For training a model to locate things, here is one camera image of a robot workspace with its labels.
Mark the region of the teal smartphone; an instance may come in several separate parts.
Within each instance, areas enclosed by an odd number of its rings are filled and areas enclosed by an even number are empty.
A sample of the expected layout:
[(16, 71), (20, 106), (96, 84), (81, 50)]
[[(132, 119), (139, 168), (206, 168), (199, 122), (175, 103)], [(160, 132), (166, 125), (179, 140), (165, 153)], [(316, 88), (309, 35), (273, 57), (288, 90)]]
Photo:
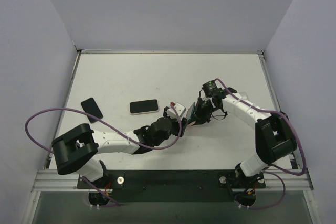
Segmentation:
[(192, 103), (192, 105), (189, 107), (186, 115), (185, 115), (185, 118), (187, 119), (187, 122), (190, 123), (191, 119), (192, 119), (192, 116), (193, 116), (193, 113), (194, 113), (194, 109), (195, 109), (195, 102)]

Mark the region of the phone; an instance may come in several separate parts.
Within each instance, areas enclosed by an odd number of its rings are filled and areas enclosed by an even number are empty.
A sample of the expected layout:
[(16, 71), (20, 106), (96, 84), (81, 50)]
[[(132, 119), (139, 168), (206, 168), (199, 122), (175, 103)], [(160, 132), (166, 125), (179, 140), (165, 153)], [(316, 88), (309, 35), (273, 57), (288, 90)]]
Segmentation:
[(160, 110), (157, 99), (134, 101), (130, 103), (130, 114), (154, 113)]
[(197, 122), (197, 119), (190, 119), (187, 126), (193, 126)]

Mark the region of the black smartphone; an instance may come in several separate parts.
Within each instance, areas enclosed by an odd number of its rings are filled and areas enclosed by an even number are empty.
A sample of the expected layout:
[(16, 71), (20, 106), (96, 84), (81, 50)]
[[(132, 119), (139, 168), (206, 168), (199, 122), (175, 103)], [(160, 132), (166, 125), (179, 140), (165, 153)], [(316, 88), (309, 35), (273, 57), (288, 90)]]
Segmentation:
[(99, 109), (96, 101), (94, 98), (88, 98), (81, 102), (81, 107), (84, 112), (98, 118), (103, 119), (103, 114), (101, 110)]

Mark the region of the clear phone case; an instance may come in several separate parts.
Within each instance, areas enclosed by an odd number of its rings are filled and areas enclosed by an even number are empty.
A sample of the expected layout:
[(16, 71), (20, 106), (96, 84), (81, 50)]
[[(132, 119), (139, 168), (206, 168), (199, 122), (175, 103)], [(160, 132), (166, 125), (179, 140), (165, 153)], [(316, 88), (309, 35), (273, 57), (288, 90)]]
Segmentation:
[(246, 92), (236, 93), (236, 96), (241, 100), (249, 100), (249, 97)]

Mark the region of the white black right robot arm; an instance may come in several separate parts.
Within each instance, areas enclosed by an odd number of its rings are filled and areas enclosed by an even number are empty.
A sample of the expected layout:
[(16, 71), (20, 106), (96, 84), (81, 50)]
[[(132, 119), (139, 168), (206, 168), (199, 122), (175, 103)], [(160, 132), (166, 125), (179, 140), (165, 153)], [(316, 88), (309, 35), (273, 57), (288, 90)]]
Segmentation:
[(236, 90), (219, 88), (216, 81), (211, 80), (202, 85), (204, 97), (198, 97), (197, 102), (189, 108), (188, 124), (209, 123), (213, 113), (220, 110), (224, 116), (230, 113), (255, 130), (255, 151), (236, 166), (237, 180), (246, 182), (256, 177), (265, 168), (297, 149), (297, 137), (286, 114), (255, 106)]

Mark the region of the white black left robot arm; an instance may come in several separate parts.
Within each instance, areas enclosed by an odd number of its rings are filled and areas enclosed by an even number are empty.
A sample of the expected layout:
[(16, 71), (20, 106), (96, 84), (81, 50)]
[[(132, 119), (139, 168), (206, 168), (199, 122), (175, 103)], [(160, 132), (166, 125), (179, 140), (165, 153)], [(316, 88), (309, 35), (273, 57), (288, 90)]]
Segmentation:
[(87, 123), (80, 124), (52, 142), (57, 172), (60, 175), (78, 173), (94, 187), (101, 188), (106, 185), (108, 175), (103, 161), (94, 159), (96, 154), (138, 155), (161, 150), (161, 144), (170, 136), (183, 136), (187, 126), (185, 111), (185, 106), (171, 103), (164, 109), (163, 116), (151, 125), (121, 134), (96, 131)]

